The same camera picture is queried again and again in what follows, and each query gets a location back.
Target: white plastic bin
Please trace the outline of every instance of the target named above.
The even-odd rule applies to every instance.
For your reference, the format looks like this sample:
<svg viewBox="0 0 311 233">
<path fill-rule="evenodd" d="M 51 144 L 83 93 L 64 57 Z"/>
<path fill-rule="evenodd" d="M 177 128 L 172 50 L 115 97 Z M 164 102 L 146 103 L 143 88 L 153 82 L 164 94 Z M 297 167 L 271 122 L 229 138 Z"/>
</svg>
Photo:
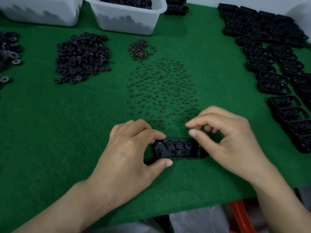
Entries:
<svg viewBox="0 0 311 233">
<path fill-rule="evenodd" d="M 102 2 L 85 0 L 91 4 L 98 26 L 103 30 L 151 35 L 159 15 L 166 11 L 165 0 L 152 0 L 151 10 Z"/>
<path fill-rule="evenodd" d="M 0 0 L 0 10 L 14 21 L 75 26 L 83 0 Z"/>
</svg>

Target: green work surface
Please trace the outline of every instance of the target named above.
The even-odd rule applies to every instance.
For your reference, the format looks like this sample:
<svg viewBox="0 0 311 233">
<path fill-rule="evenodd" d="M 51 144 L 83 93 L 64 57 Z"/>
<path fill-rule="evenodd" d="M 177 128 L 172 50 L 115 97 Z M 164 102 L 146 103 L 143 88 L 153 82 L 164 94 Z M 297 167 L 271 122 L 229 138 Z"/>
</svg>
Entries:
<svg viewBox="0 0 311 233">
<path fill-rule="evenodd" d="M 186 16 L 160 15 L 152 36 L 105 32 L 84 4 L 74 28 L 16 23 L 0 16 L 0 29 L 20 34 L 23 66 L 1 76 L 13 78 L 0 99 L 0 232 L 10 232 L 92 173 L 115 124 L 133 119 L 126 101 L 130 72 L 140 65 L 130 58 L 129 44 L 144 38 L 157 52 L 146 63 L 164 57 L 180 61 L 197 90 L 200 110 L 217 105 L 246 117 L 269 160 L 291 186 L 311 184 L 311 156 L 299 153 L 275 122 L 266 104 L 270 95 L 256 89 L 245 69 L 246 57 L 235 39 L 224 36 L 216 8 L 189 4 Z M 83 32 L 106 34 L 110 72 L 75 85 L 55 85 L 56 44 Z M 305 71 L 311 52 L 295 49 Z M 188 137 L 180 122 L 167 126 L 169 138 Z M 152 160 L 151 148 L 145 153 Z M 210 157 L 175 160 L 139 196 L 96 223 L 121 224 L 177 211 L 212 206 L 255 196 L 251 186 Z"/>
</svg>

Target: fingernail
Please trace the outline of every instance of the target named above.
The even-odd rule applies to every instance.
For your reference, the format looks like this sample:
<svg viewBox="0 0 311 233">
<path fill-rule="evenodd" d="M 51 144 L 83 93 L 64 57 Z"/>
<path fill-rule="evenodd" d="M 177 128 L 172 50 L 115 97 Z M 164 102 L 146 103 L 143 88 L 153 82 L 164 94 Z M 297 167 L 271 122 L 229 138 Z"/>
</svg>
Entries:
<svg viewBox="0 0 311 233">
<path fill-rule="evenodd" d="M 168 161 L 167 163 L 166 163 L 166 167 L 170 167 L 170 166 L 172 166 L 173 165 L 173 161 L 172 160 L 170 160 L 170 161 Z"/>
<path fill-rule="evenodd" d="M 192 136 L 193 138 L 195 138 L 196 131 L 194 129 L 190 130 L 189 135 Z"/>
</svg>

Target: hand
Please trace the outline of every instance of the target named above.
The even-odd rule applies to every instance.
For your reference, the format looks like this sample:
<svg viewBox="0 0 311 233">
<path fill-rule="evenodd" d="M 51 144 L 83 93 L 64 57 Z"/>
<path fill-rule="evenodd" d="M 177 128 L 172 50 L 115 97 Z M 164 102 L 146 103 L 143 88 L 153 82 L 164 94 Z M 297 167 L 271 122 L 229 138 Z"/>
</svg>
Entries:
<svg viewBox="0 0 311 233">
<path fill-rule="evenodd" d="M 115 125 L 106 149 L 87 180 L 88 186 L 96 193 L 98 203 L 108 198 L 110 211 L 121 206 L 171 166 L 173 162 L 170 159 L 159 159 L 150 166 L 143 161 L 147 146 L 165 137 L 142 119 Z"/>
<path fill-rule="evenodd" d="M 220 130 L 225 137 L 214 142 L 204 131 L 216 133 Z M 211 106 L 186 123 L 193 128 L 189 134 L 227 170 L 251 184 L 269 178 L 273 166 L 266 158 L 246 118 L 227 110 Z"/>
</svg>

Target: circular socket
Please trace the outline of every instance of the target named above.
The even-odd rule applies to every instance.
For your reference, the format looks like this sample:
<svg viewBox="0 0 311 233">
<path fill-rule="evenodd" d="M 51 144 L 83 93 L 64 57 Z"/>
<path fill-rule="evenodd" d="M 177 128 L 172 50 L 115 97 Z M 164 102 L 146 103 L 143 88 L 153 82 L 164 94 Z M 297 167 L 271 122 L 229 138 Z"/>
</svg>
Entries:
<svg viewBox="0 0 311 233">
<path fill-rule="evenodd" d="M 172 141 L 168 141 L 166 143 L 166 148 L 168 148 L 169 150 L 175 149 L 174 143 Z"/>
<path fill-rule="evenodd" d="M 187 150 L 190 150 L 190 149 L 192 148 L 192 144 L 191 144 L 190 141 L 187 141 L 187 142 L 185 143 L 185 148 L 186 148 Z"/>
<path fill-rule="evenodd" d="M 176 142 L 176 148 L 179 149 L 179 150 L 183 149 L 184 148 L 183 143 L 181 141 L 177 141 Z"/>
</svg>

